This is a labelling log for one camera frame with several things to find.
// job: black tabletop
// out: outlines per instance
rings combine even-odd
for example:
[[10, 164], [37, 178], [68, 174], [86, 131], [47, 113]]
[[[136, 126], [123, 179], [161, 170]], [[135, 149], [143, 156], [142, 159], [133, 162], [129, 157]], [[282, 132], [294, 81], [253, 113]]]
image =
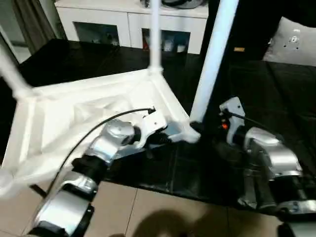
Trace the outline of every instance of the black tabletop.
[[[149, 54], [135, 48], [52, 40], [20, 65], [32, 86], [147, 68]], [[163, 75], [190, 113], [203, 58], [162, 53]], [[15, 101], [3, 81], [6, 113], [0, 119], [4, 154]], [[220, 205], [237, 206], [243, 192], [243, 152], [218, 137], [218, 106], [238, 96], [246, 115], [281, 134], [304, 167], [315, 172], [316, 68], [263, 61], [224, 61], [197, 144], [180, 142], [117, 160], [106, 180]]]

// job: tiled floor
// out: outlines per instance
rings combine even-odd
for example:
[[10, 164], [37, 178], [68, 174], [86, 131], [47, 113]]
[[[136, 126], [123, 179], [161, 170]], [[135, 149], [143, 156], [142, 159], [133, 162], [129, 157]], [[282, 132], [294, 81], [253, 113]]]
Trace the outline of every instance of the tiled floor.
[[[26, 234], [40, 197], [24, 190], [0, 201], [0, 237]], [[232, 208], [102, 183], [86, 237], [274, 237], [279, 221]]]

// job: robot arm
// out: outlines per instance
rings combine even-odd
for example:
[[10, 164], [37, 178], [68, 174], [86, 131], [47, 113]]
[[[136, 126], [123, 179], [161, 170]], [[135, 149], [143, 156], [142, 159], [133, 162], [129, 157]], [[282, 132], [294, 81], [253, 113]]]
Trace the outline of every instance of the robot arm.
[[136, 126], [118, 119], [106, 123], [83, 156], [73, 160], [72, 170], [58, 188], [43, 201], [28, 235], [82, 237], [94, 212], [91, 203], [118, 150], [126, 145], [141, 149], [150, 135], [166, 125], [159, 111], [145, 116]]
[[[220, 109], [244, 116], [237, 97]], [[284, 221], [278, 229], [279, 236], [315, 236], [316, 186], [314, 181], [306, 182], [296, 155], [273, 134], [257, 127], [247, 130], [241, 118], [230, 117], [229, 121], [227, 142], [245, 150], [249, 154], [248, 165], [258, 167], [265, 176], [275, 203], [274, 213]]]

